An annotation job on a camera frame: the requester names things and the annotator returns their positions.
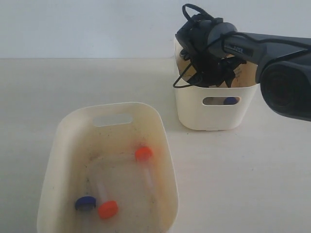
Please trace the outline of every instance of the blue bottle cap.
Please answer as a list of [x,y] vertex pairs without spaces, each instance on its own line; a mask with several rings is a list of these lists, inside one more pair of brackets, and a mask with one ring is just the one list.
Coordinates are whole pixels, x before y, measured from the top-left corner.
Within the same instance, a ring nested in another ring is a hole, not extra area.
[[233,105],[236,104],[238,100],[235,97],[228,97],[224,100],[224,105]]
[[96,199],[92,196],[81,197],[74,204],[74,208],[80,211],[90,211],[95,207]]

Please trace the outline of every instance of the test tube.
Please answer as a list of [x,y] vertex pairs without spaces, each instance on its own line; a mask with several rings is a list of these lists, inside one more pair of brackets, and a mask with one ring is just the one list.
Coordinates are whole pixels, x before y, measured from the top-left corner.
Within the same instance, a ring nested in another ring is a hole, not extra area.
[[115,200],[109,199],[100,170],[92,171],[90,184],[93,190],[97,192],[97,203],[99,205],[97,209],[98,216],[101,219],[107,219],[116,215],[119,210],[118,204]]
[[146,186],[151,192],[151,194],[154,196],[155,195],[155,187],[154,187],[154,182],[151,176],[151,157],[152,157],[152,151],[149,147],[142,147],[139,148],[135,152],[135,158],[136,161],[140,164],[141,170],[146,182]]
[[76,233],[89,233],[91,229],[91,211],[96,207],[96,199],[92,196],[79,198],[74,207],[78,213],[79,223]]

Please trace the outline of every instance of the orange bottle cap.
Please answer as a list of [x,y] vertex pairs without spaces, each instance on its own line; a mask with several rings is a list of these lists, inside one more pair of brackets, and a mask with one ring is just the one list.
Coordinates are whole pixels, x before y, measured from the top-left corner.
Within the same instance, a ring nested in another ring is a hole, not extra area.
[[117,214],[119,208],[115,200],[110,200],[102,204],[97,213],[101,219],[107,219]]
[[141,147],[135,152],[135,158],[140,162],[148,160],[151,156],[152,151],[149,147]]

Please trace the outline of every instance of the table surface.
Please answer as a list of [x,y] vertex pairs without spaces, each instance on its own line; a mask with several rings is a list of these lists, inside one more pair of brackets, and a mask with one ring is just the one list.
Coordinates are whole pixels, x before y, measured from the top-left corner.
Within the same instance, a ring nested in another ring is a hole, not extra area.
[[1,232],[36,232],[61,119],[128,101],[162,117],[179,190],[175,233],[310,232],[311,123],[275,114],[258,89],[239,127],[189,130],[177,118],[173,66],[173,59],[0,60]]

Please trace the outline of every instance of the plastic bin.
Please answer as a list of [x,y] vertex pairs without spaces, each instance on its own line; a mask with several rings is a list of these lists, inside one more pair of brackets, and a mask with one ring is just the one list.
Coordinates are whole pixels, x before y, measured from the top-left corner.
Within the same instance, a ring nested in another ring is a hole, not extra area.
[[[174,39],[176,78],[190,62],[180,58],[181,50],[182,47]],[[239,126],[258,87],[255,83],[256,69],[257,65],[253,63],[240,65],[235,70],[236,78],[231,88],[223,84],[220,87],[210,88],[198,86],[176,88],[175,96],[180,122],[187,128],[206,131],[229,130]],[[187,85],[187,80],[195,73],[196,71],[191,67],[177,85]],[[223,102],[227,97],[236,98],[237,103],[224,105]]]
[[[150,199],[135,161],[135,151],[143,146],[154,153],[156,201]],[[93,195],[87,174],[94,166],[101,168],[119,212],[105,220],[91,212],[88,233],[165,233],[172,229],[178,193],[164,127],[154,108],[131,102],[83,108],[61,121],[42,186],[38,233],[79,232],[81,220],[74,205],[81,196]]]

